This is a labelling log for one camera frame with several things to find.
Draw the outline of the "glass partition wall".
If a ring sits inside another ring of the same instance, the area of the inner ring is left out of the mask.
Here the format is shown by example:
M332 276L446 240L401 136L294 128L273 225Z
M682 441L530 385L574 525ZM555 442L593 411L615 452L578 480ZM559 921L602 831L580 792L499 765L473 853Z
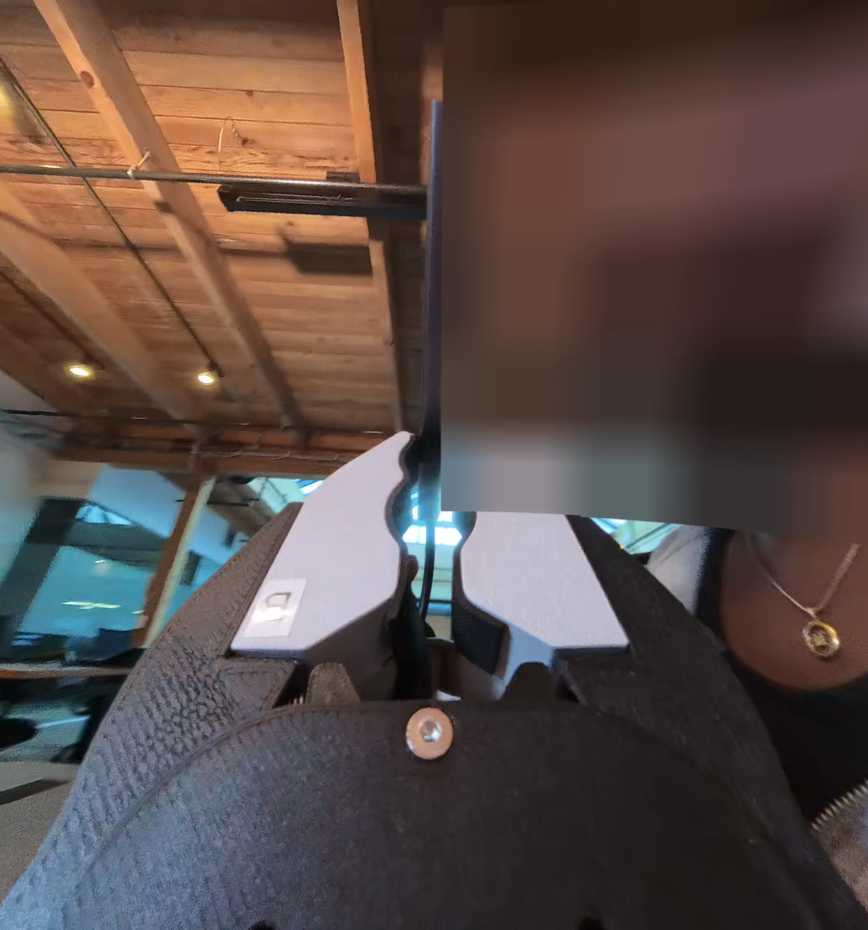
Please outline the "glass partition wall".
M0 580L0 617L16 634L129 633L166 541L91 501L45 496Z

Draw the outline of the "wooden support post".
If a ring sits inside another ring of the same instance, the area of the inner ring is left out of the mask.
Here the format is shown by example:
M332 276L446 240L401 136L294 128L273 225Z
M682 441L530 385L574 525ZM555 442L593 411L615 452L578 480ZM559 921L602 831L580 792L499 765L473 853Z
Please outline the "wooden support post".
M164 541L154 575L145 594L133 645L146 647L160 634L169 617L172 599L182 582L190 543L216 484L214 475L191 474L169 537Z

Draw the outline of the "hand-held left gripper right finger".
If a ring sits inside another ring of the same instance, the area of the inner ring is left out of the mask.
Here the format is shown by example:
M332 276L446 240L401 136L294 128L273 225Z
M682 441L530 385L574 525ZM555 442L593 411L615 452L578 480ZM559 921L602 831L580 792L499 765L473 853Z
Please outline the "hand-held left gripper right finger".
M453 552L451 633L463 698L497 699L522 666L626 653L628 638L559 514L477 512Z

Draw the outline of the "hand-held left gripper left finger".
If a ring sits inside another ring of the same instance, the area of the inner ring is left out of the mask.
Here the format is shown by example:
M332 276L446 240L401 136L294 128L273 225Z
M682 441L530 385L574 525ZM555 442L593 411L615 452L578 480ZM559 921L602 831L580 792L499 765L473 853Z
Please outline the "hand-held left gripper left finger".
M231 652L346 669L365 700L392 698L397 672L389 624L405 589L408 491L397 433L329 475L302 502L231 641Z

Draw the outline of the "person's neck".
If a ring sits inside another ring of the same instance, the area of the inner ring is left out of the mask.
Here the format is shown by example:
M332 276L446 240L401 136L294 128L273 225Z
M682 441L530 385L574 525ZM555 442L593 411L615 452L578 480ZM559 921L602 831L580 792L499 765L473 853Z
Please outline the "person's neck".
M719 620L734 657L776 685L820 691L868 675L868 544L736 532Z

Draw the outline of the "black ceiling track fixture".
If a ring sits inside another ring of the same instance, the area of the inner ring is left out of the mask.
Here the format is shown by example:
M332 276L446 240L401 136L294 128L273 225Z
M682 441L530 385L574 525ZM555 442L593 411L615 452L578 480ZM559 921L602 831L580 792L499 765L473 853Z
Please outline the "black ceiling track fixture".
M428 189L344 180L234 180L217 187L230 213L423 221Z

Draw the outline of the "black shirt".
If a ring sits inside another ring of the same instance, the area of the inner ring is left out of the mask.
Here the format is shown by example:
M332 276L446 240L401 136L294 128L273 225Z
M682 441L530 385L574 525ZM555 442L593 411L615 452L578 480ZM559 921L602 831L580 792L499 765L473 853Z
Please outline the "black shirt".
M739 531L710 528L694 599L694 615L724 645L770 735L789 786L807 819L868 780L868 675L820 691L790 689L744 667L719 620L723 556Z

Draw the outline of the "person in grey hoodie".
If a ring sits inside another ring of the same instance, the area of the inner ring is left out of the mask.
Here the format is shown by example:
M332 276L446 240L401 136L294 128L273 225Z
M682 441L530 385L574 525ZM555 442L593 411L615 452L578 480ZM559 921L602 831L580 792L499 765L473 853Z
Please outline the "person in grey hoodie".
M648 571L694 617L707 529L679 526L647 558ZM823 808L814 819L802 814L840 877L868 911L868 780Z

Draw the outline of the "long wooden desk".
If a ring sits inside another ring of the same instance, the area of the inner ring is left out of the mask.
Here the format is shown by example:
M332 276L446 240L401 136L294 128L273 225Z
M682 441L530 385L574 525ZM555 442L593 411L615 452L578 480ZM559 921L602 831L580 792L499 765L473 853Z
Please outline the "long wooden desk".
M64 664L46 662L0 662L0 682L66 681L123 679L131 674L136 662L125 664Z

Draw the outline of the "black ceiling pipe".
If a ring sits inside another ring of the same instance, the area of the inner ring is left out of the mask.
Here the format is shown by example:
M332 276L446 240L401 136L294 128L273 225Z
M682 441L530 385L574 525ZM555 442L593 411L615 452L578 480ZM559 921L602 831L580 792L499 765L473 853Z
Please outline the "black ceiling pipe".
M238 420L202 420L197 418L173 418L164 416L142 416L121 412L76 413L69 411L53 411L26 408L0 407L0 418L11 419L18 422L30 422L38 425L59 423L67 424L69 428L80 426L147 426L147 427L177 427L180 429L198 430L231 430L231 429L266 429L286 431L288 426L258 423Z

